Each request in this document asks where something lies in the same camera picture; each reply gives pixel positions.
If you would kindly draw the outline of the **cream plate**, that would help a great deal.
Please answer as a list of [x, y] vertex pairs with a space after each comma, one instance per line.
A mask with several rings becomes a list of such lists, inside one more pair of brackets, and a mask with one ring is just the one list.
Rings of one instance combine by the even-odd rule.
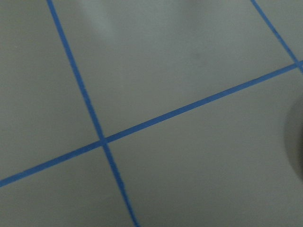
[[303, 151], [303, 127], [300, 128], [300, 134], [298, 139], [298, 150]]

